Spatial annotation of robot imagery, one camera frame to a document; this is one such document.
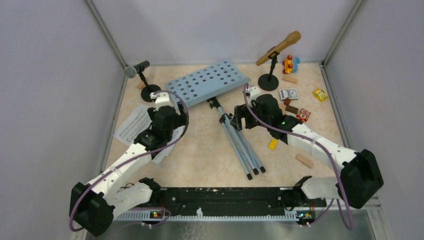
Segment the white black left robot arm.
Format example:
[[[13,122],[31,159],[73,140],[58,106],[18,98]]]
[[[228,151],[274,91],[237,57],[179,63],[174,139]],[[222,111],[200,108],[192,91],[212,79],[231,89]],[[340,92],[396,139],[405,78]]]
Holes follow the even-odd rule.
[[[98,237],[105,233],[121,214],[140,204],[154,207],[160,193],[152,187],[154,181],[138,182],[123,189],[124,183],[158,154],[180,141],[173,139],[174,131],[187,131],[190,115],[185,102],[166,100],[155,103],[147,113],[150,126],[140,132],[128,149],[105,171],[89,180],[78,182],[71,189],[68,227],[72,232],[82,230]]]

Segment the light blue music stand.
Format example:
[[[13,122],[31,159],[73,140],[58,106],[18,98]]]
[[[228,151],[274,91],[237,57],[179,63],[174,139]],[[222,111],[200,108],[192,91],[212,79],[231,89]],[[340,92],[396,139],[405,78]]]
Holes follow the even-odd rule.
[[[251,79],[231,60],[224,59],[165,83],[165,89],[180,96],[187,107],[207,102],[211,109],[219,112],[219,124],[248,180],[265,173],[266,169],[242,134],[241,128],[232,123],[232,120],[236,119],[236,114],[225,109],[221,98],[250,81]]]

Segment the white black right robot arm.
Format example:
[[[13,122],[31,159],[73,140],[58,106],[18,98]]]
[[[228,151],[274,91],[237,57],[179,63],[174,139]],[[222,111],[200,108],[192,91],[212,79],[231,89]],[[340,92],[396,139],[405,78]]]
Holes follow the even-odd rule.
[[[361,209],[384,186],[375,155],[367,150],[346,148],[310,129],[300,119],[283,114],[271,94],[261,94],[234,107],[232,125],[238,130],[263,127],[276,140],[302,149],[334,170],[334,176],[308,177],[293,192],[299,206],[313,199],[345,201]]]

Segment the sheet music page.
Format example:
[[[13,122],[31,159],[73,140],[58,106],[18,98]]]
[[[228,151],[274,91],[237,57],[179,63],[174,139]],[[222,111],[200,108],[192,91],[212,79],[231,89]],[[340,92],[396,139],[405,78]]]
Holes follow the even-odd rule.
[[[172,137],[170,141],[160,145],[158,148],[161,149],[161,151],[155,152],[152,154],[152,162],[154,164],[160,164],[166,157],[169,156],[171,151],[173,150],[176,143],[173,143],[175,141],[179,141],[182,138],[183,133],[185,133],[186,127],[181,126],[177,129],[175,129],[172,133]]]
[[[149,106],[139,104],[133,109],[126,120],[117,128],[113,137],[126,146],[130,146],[134,139],[152,122],[148,114]]]

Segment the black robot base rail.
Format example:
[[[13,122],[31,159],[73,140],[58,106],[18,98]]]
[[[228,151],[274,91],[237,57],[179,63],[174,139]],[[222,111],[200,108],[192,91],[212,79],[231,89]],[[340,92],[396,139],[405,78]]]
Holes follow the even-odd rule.
[[[327,203],[291,187],[168,187],[154,190],[140,206],[165,208],[173,216],[194,216],[201,210],[207,217],[262,217]]]

